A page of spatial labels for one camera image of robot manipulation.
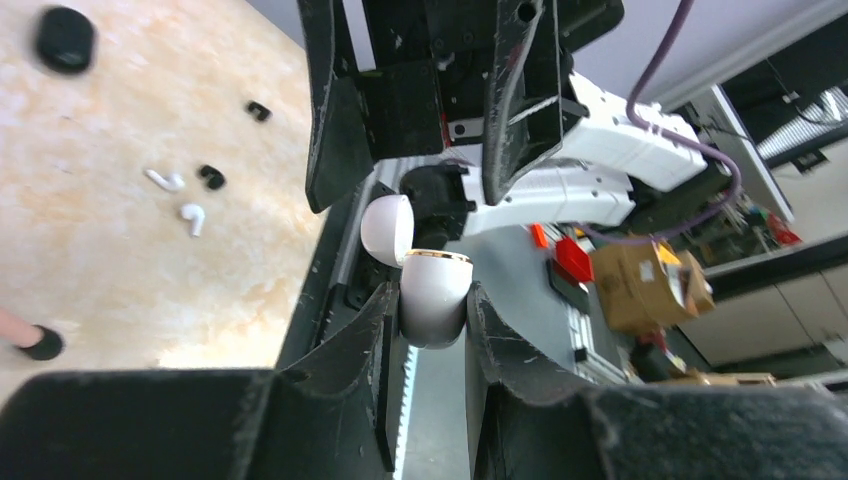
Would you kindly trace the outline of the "white earbud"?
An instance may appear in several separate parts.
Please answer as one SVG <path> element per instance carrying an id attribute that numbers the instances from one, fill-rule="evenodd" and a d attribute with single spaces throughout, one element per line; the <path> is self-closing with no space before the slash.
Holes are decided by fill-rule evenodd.
<path id="1" fill-rule="evenodd" d="M 146 169 L 144 175 L 164 191 L 177 193 L 185 188 L 185 180 L 178 173 L 162 175 L 154 169 Z"/>
<path id="2" fill-rule="evenodd" d="M 194 238 L 199 237 L 206 220 L 205 209 L 195 203 L 186 203 L 179 208 L 179 214 L 190 224 L 190 235 Z"/>

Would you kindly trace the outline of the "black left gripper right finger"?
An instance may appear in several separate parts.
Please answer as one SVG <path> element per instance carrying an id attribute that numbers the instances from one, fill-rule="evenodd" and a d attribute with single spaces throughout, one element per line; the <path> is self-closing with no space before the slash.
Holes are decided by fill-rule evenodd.
<path id="1" fill-rule="evenodd" d="M 597 385 L 467 295 L 475 479 L 843 479 L 847 409 L 798 387 Z"/>

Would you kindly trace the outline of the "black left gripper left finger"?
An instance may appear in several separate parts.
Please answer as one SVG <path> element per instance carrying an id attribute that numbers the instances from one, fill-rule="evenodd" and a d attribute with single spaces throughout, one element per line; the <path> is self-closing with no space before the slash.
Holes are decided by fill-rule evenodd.
<path id="1" fill-rule="evenodd" d="M 400 289 L 284 369 L 50 372 L 1 411 L 5 479 L 388 479 Z"/>

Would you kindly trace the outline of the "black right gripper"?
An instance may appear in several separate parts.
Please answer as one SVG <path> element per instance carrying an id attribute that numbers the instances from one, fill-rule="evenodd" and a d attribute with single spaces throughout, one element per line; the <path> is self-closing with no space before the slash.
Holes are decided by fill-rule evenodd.
<path id="1" fill-rule="evenodd" d="M 320 213 L 373 161 L 479 144 L 485 202 L 591 117 L 574 54 L 615 28 L 619 1 L 299 0 L 312 103 L 305 195 Z"/>

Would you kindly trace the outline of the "white earbud charging case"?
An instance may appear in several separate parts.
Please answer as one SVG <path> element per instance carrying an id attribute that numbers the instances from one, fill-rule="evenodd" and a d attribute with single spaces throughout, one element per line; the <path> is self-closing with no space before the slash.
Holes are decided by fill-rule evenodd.
<path id="1" fill-rule="evenodd" d="M 458 253 L 415 248 L 414 233 L 412 204 L 405 195 L 377 198 L 363 212 L 362 246 L 375 260 L 401 271 L 401 333 L 414 347 L 444 349 L 464 328 L 473 262 Z"/>

